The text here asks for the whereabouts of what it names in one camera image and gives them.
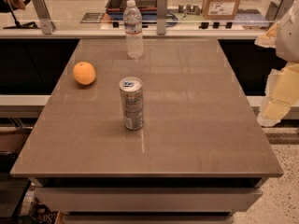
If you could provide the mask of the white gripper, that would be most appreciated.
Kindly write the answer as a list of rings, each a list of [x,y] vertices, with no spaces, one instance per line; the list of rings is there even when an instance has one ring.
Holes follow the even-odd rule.
[[[293,3],[280,23],[274,23],[256,38],[254,44],[263,48],[276,48],[276,55],[290,62],[281,70],[271,70],[266,82],[265,97],[259,108],[258,123],[264,127],[273,127],[299,101],[299,1]]]

